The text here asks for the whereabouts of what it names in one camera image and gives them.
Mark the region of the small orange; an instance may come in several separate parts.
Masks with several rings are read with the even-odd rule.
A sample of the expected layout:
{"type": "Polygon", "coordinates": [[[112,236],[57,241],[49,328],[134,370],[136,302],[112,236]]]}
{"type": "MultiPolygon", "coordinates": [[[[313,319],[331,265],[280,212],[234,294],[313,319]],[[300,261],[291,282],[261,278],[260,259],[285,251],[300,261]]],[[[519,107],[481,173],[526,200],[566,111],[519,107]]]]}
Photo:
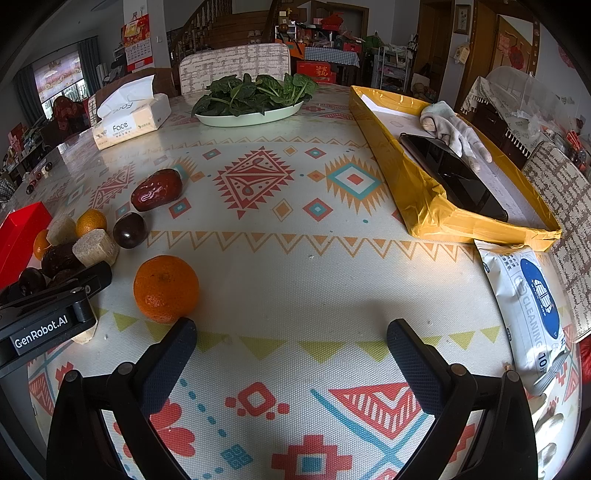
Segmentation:
{"type": "Polygon", "coordinates": [[[43,259],[46,251],[50,247],[50,243],[47,240],[47,234],[48,234],[47,229],[40,231],[36,235],[34,242],[33,242],[33,255],[39,261],[41,261],[43,259]]]}

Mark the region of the dark round plum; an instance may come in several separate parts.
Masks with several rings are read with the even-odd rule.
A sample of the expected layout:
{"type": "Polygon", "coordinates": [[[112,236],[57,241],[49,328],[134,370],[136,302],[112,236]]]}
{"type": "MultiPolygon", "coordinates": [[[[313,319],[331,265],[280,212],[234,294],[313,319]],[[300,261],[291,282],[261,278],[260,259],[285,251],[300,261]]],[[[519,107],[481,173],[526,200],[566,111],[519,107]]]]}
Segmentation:
{"type": "Polygon", "coordinates": [[[114,241],[120,247],[135,248],[147,237],[146,222],[138,213],[130,212],[117,220],[112,234],[114,241]]]}

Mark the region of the large orange mandarin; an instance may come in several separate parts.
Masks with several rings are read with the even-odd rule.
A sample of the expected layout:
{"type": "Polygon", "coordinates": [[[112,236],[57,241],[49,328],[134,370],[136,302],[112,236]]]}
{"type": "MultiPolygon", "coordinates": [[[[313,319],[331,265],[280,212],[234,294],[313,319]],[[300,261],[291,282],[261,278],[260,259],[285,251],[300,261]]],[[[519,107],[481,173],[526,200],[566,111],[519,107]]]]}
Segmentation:
{"type": "Polygon", "coordinates": [[[200,286],[197,274],[183,259],[158,255],[139,266],[132,293],[144,316],[160,324],[171,324],[188,317],[197,307],[200,286]]]}

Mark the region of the dark red date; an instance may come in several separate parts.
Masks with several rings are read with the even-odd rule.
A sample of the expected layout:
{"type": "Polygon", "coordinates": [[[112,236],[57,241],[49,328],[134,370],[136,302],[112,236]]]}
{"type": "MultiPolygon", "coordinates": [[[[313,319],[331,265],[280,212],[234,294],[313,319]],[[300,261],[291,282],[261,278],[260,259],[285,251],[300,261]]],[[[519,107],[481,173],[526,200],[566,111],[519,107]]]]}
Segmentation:
{"type": "Polygon", "coordinates": [[[85,266],[73,253],[73,243],[49,246],[41,260],[41,271],[49,279],[61,272],[79,272],[85,266]]]}

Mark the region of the red tray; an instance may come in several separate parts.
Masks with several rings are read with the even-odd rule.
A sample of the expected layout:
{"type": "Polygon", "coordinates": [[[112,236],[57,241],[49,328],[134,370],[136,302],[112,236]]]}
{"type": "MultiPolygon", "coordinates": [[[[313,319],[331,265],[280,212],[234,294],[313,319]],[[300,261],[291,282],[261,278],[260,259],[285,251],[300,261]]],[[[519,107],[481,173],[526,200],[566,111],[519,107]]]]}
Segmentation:
{"type": "Polygon", "coordinates": [[[0,233],[0,288],[18,280],[33,256],[33,243],[52,217],[42,202],[36,202],[10,213],[0,233]]]}

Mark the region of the small orange mandarin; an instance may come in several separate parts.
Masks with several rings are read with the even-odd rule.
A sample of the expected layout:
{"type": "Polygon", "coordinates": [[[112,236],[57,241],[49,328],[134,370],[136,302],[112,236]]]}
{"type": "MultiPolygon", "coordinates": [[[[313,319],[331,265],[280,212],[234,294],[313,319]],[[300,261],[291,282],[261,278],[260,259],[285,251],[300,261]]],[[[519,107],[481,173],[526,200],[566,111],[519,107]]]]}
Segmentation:
{"type": "Polygon", "coordinates": [[[107,230],[107,227],[107,219],[100,210],[88,209],[76,222],[76,234],[78,238],[81,238],[92,230],[107,230]]]}

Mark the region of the wet wipes pack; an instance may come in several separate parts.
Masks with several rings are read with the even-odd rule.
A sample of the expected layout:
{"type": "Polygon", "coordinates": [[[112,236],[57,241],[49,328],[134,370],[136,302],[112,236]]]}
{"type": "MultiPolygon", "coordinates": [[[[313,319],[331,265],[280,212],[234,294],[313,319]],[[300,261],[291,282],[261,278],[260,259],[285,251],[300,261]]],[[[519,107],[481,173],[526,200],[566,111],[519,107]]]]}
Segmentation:
{"type": "Polygon", "coordinates": [[[527,392],[540,396],[567,359],[569,349],[558,306],[534,250],[477,240],[496,297],[513,363],[527,392]]]}

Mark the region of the large red date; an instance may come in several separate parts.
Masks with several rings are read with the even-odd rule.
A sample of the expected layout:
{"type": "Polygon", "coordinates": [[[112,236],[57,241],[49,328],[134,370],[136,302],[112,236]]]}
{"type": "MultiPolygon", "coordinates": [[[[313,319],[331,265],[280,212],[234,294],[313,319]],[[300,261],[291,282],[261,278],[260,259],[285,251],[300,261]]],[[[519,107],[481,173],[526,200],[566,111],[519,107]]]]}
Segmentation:
{"type": "Polygon", "coordinates": [[[182,178],[177,170],[161,169],[137,185],[130,201],[137,211],[145,212],[176,200],[182,188],[182,178]]]}

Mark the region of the yellow cardboard box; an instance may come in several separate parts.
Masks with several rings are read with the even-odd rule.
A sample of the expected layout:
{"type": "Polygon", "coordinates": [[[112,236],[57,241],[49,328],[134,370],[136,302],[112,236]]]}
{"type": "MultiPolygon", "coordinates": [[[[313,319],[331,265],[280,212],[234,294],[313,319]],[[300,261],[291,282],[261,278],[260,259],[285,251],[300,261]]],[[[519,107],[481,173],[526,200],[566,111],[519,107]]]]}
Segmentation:
{"type": "Polygon", "coordinates": [[[380,107],[418,116],[426,106],[418,99],[368,87],[353,86],[349,91],[349,110],[376,157],[409,234],[428,241],[525,244],[536,251],[552,247],[562,236],[558,221],[522,171],[482,132],[477,135],[492,154],[493,165],[535,212],[541,228],[495,220],[455,206],[444,186],[407,155],[376,111],[380,107]]]}

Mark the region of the black tablet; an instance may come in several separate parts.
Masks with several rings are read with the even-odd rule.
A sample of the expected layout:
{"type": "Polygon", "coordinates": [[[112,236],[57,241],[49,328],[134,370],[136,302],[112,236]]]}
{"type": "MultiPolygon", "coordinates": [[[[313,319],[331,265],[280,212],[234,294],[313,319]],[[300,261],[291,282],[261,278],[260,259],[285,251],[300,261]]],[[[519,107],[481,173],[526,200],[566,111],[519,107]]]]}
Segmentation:
{"type": "Polygon", "coordinates": [[[399,142],[444,188],[457,207],[507,222],[509,215],[476,173],[443,141],[402,133],[399,142]]]}

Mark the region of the brown chair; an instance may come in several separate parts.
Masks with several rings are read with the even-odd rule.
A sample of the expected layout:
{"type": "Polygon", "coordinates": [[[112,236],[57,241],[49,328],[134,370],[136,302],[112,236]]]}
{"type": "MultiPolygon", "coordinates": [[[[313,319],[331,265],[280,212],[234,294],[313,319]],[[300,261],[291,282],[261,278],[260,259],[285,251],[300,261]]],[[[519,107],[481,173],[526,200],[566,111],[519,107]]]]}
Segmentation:
{"type": "Polygon", "coordinates": [[[98,105],[100,105],[110,94],[116,91],[122,85],[143,77],[154,76],[152,90],[154,93],[166,94],[169,98],[179,95],[173,81],[171,68],[153,68],[149,67],[143,70],[127,74],[98,90],[94,96],[98,105]]]}

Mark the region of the white plate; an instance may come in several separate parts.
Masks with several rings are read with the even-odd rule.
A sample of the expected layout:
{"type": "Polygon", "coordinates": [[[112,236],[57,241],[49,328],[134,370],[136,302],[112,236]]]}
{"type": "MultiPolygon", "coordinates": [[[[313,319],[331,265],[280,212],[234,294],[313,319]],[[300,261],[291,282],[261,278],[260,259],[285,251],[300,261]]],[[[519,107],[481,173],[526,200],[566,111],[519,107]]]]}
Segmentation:
{"type": "Polygon", "coordinates": [[[269,110],[266,111],[266,113],[264,114],[259,112],[243,114],[239,116],[207,116],[195,114],[195,117],[206,126],[221,128],[238,128],[262,125],[289,118],[290,116],[297,114],[297,112],[301,110],[301,106],[303,105],[304,103],[300,102],[293,106],[283,107],[276,110],[269,110]]]}

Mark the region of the green spinach leaves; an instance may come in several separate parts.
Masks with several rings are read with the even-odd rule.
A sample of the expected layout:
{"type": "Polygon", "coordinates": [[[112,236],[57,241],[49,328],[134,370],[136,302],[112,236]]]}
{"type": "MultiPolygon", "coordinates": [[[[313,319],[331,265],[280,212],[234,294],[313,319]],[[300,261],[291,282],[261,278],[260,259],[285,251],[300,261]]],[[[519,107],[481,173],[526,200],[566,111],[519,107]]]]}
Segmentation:
{"type": "Polygon", "coordinates": [[[260,74],[253,79],[249,73],[242,78],[224,76],[208,85],[207,95],[192,107],[192,115],[235,117],[245,114],[266,114],[280,108],[307,102],[314,96],[318,84],[308,75],[285,73],[283,80],[260,74]]]}

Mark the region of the white glove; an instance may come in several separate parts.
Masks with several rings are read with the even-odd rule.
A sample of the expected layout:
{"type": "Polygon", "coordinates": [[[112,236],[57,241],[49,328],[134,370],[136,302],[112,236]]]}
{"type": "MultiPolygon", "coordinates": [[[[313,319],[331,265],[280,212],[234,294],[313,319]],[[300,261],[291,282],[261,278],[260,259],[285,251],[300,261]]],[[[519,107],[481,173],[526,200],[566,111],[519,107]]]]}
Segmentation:
{"type": "Polygon", "coordinates": [[[492,163],[492,155],[476,131],[445,101],[425,107],[420,114],[423,129],[443,141],[474,172],[483,163],[492,163]]]}

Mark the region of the wall calendar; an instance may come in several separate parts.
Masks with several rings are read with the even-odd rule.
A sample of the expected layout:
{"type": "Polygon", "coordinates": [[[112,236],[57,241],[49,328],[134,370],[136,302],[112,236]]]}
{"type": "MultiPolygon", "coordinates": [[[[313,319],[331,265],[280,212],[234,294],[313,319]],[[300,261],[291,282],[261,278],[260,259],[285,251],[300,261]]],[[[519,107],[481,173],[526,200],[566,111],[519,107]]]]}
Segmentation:
{"type": "Polygon", "coordinates": [[[149,15],[134,17],[123,26],[126,70],[134,72],[153,63],[149,15]]]}

